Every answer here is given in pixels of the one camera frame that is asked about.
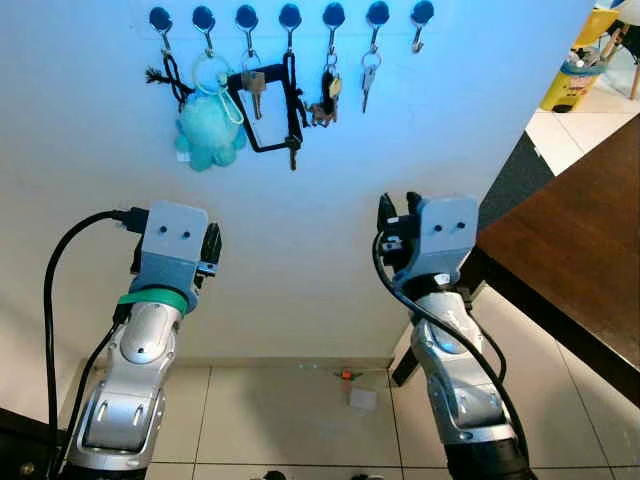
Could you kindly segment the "white shell chair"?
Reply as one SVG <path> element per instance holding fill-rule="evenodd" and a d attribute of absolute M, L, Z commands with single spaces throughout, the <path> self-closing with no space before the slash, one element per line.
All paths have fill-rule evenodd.
<path fill-rule="evenodd" d="M 639 26 L 640 0 L 611 0 L 611 5 L 618 12 L 617 20 L 627 26 Z"/>

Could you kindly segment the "yellow bin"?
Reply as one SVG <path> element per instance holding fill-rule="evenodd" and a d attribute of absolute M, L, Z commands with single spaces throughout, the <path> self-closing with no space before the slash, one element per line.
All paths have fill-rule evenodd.
<path fill-rule="evenodd" d="M 552 113 L 571 113 L 582 99 L 588 96 L 591 87 L 607 69 L 607 64 L 596 63 L 579 67 L 576 61 L 564 60 L 556 78 L 541 99 L 539 108 Z"/>

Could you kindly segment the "dark grey floor mat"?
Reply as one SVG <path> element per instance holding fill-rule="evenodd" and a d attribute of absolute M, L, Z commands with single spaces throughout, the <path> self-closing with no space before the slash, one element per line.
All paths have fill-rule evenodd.
<path fill-rule="evenodd" d="M 481 198 L 479 230 L 488 228 L 554 178 L 556 173 L 536 151 L 529 133 L 522 133 L 492 187 Z"/>

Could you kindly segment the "dark brown wooden table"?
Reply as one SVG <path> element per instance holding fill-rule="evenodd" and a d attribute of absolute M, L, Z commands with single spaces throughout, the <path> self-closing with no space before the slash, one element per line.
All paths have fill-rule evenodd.
<path fill-rule="evenodd" d="M 468 293 L 493 289 L 640 403 L 640 119 L 481 229 Z"/>

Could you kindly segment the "white paper scrap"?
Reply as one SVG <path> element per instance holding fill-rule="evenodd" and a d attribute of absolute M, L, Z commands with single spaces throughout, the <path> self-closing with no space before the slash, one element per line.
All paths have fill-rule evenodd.
<path fill-rule="evenodd" d="M 375 390 L 352 388 L 347 393 L 348 406 L 362 411 L 374 411 L 378 408 L 378 393 Z"/>

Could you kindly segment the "teal plush keychain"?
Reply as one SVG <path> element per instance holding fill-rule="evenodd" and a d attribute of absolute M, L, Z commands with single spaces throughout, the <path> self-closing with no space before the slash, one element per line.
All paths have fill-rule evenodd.
<path fill-rule="evenodd" d="M 244 114 L 234 105 L 229 79 L 234 74 L 224 56 L 205 52 L 192 67 L 195 92 L 175 120 L 175 150 L 186 155 L 189 168 L 206 172 L 211 166 L 229 166 L 246 145 Z"/>

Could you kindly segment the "silver key bunch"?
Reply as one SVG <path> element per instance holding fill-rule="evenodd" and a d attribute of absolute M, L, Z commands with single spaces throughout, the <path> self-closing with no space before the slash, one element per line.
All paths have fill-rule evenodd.
<path fill-rule="evenodd" d="M 361 113 L 366 113 L 367 109 L 369 109 L 370 91 L 380 65 L 381 54 L 376 47 L 371 47 L 361 58 Z"/>

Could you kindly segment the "blue round wall hook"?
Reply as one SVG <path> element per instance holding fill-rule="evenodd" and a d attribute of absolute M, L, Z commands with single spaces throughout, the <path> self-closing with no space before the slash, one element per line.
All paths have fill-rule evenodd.
<path fill-rule="evenodd" d="M 253 32 L 259 26 L 259 14 L 250 4 L 239 5 L 236 10 L 236 26 L 244 37 L 244 55 L 248 58 L 255 58 L 257 55 L 253 46 Z"/>
<path fill-rule="evenodd" d="M 287 3 L 282 6 L 278 14 L 278 23 L 285 31 L 285 51 L 294 50 L 294 32 L 302 23 L 301 10 L 296 4 Z"/>
<path fill-rule="evenodd" d="M 367 54 L 378 55 L 378 38 L 381 29 L 383 29 L 390 19 L 390 8 L 387 1 L 375 0 L 374 3 L 371 3 L 369 9 L 366 10 L 365 19 L 371 29 L 369 50 L 367 50 Z"/>
<path fill-rule="evenodd" d="M 346 9 L 338 1 L 326 4 L 321 19 L 323 19 L 323 24 L 328 31 L 326 54 L 335 55 L 337 54 L 337 31 L 346 23 Z"/>
<path fill-rule="evenodd" d="M 150 12 L 148 12 L 148 23 L 155 29 L 161 42 L 163 42 L 163 52 L 169 54 L 172 51 L 172 44 L 170 44 L 168 37 L 174 24 L 172 14 L 164 6 L 152 6 Z"/>
<path fill-rule="evenodd" d="M 424 47 L 422 32 L 424 32 L 425 27 L 428 26 L 434 15 L 435 8 L 431 0 L 417 0 L 412 5 L 410 12 L 410 20 L 413 24 L 413 37 L 410 46 L 412 54 L 419 54 L 422 47 Z"/>
<path fill-rule="evenodd" d="M 212 46 L 212 29 L 216 26 L 216 19 L 212 14 L 212 10 L 209 6 L 196 6 L 196 9 L 193 9 L 191 20 L 197 31 L 204 36 L 205 55 L 207 58 L 212 58 L 215 55 L 215 49 Z"/>

